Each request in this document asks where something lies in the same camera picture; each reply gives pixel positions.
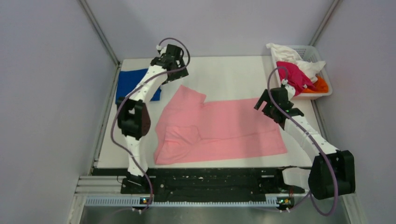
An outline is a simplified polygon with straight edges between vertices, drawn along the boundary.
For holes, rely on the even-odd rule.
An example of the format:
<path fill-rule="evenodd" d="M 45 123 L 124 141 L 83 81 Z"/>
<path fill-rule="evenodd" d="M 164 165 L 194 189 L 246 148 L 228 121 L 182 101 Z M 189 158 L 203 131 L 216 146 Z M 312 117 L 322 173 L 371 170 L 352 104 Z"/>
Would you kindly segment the light pink t-shirt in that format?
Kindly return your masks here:
<path fill-rule="evenodd" d="M 256 98 L 206 101 L 180 86 L 156 125 L 157 165 L 284 154 L 280 127 L 257 111 Z"/>

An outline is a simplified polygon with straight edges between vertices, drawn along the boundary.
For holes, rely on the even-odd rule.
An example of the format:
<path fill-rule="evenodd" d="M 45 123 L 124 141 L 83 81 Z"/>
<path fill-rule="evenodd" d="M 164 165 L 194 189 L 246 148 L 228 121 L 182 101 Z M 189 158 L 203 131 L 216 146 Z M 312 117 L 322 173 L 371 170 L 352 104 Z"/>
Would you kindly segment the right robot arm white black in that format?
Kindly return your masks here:
<path fill-rule="evenodd" d="M 325 140 L 308 122 L 303 112 L 289 100 L 289 86 L 265 89 L 254 108 L 265 103 L 262 112 L 277 123 L 304 150 L 312 162 L 310 169 L 283 167 L 274 179 L 279 192 L 292 186 L 312 193 L 318 200 L 347 195 L 356 190 L 354 156 L 341 151 Z"/>

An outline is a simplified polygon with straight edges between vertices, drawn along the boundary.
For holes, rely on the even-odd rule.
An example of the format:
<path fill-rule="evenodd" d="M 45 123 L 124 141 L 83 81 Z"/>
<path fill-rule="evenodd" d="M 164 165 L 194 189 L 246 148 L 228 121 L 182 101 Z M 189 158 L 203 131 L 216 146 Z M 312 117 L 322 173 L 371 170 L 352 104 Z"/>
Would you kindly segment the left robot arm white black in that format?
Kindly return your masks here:
<path fill-rule="evenodd" d="M 152 185 L 146 172 L 147 161 L 141 155 L 145 135 L 151 126 L 147 104 L 161 85 L 188 75 L 185 51 L 176 45 L 157 46 L 159 55 L 151 60 L 141 81 L 126 96 L 116 101 L 117 126 L 125 137 L 124 149 L 128 154 L 129 165 L 126 178 L 122 181 L 123 194 L 150 194 Z"/>

